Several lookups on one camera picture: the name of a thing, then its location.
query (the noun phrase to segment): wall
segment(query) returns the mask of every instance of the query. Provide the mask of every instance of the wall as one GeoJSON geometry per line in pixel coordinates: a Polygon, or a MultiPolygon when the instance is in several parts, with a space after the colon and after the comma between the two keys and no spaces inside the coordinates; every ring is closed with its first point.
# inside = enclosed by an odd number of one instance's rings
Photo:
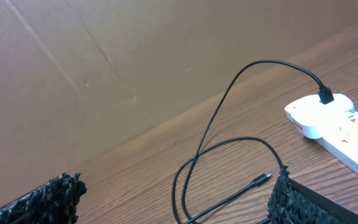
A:
{"type": "Polygon", "coordinates": [[[0,0],[0,206],[356,20],[354,0],[0,0]]]}

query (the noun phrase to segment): wooden table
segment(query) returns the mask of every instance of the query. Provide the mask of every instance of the wooden table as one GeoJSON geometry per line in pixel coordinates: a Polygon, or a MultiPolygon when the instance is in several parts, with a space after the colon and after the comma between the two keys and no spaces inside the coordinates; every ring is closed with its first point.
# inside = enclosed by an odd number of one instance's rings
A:
{"type": "MultiPolygon", "coordinates": [[[[358,23],[288,61],[310,69],[334,92],[352,99],[358,110],[358,23]]],[[[280,65],[259,74],[250,69],[243,76],[218,113],[206,138],[208,145],[234,136],[260,137],[277,150],[291,178],[358,213],[358,175],[305,139],[285,116],[287,104],[317,93],[316,83],[280,65]]],[[[221,97],[212,97],[71,170],[82,172],[88,186],[78,206],[80,223],[175,223],[170,201],[173,176],[194,156],[221,97]]],[[[178,181],[178,207],[186,171],[178,181]]],[[[259,143],[238,142],[210,152],[199,159],[190,180],[186,197],[190,213],[199,213],[264,172],[272,172],[274,179],[203,217],[199,220],[203,223],[262,220],[278,177],[273,155],[259,143]]]]}

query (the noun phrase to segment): wood grain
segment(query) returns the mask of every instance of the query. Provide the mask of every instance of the wood grain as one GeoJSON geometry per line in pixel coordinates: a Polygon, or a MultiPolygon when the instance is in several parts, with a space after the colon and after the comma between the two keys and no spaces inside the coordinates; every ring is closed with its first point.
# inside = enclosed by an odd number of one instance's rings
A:
{"type": "MultiPolygon", "coordinates": [[[[358,22],[288,61],[310,69],[333,91],[352,99],[358,110],[358,22]]],[[[282,66],[259,74],[250,69],[244,76],[218,113],[207,135],[208,145],[234,136],[260,137],[277,150],[291,178],[358,213],[358,175],[320,145],[303,138],[283,110],[302,96],[316,94],[316,84],[282,66]]],[[[212,97],[73,169],[83,173],[88,186],[78,207],[80,223],[174,223],[170,205],[173,176],[195,153],[221,97],[212,97]]],[[[200,157],[188,188],[190,213],[197,214],[263,172],[277,177],[278,164],[256,142],[228,144],[200,157]]],[[[185,174],[186,169],[178,181],[177,199],[185,174]]],[[[271,180],[247,192],[205,217],[203,223],[263,219],[274,183],[271,180]]]]}

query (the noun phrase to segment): cable connector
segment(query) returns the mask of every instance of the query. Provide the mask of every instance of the cable connector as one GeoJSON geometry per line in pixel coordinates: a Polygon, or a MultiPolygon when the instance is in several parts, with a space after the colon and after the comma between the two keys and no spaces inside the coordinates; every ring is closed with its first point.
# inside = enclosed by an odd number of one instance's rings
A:
{"type": "Polygon", "coordinates": [[[324,105],[334,101],[334,95],[331,89],[326,86],[320,88],[320,91],[318,92],[318,96],[320,97],[321,103],[324,105]]]}
{"type": "Polygon", "coordinates": [[[258,176],[257,178],[255,178],[251,184],[253,184],[255,187],[258,187],[260,185],[262,185],[263,183],[265,183],[266,181],[268,181],[271,178],[272,174],[262,174],[260,176],[258,176]]]}

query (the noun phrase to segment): extension socket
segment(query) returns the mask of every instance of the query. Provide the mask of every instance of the extension socket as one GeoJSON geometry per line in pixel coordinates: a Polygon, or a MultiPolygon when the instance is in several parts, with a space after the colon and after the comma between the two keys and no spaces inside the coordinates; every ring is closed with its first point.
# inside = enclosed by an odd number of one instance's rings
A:
{"type": "Polygon", "coordinates": [[[315,139],[332,155],[358,174],[358,112],[342,94],[323,105],[318,95],[303,97],[285,107],[297,130],[315,139]]]}

